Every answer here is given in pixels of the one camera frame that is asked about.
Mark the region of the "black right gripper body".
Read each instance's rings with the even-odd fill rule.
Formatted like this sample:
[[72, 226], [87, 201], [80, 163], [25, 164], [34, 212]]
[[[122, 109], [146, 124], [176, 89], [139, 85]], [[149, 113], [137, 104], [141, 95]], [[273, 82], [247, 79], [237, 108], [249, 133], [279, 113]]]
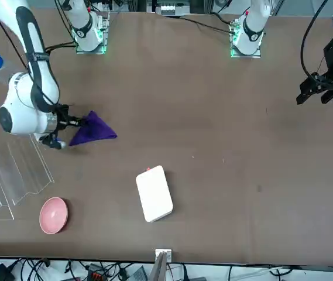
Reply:
[[58, 109], [56, 111], [57, 116], [57, 125], [56, 130], [62, 131], [66, 129], [68, 125], [68, 110], [67, 109]]

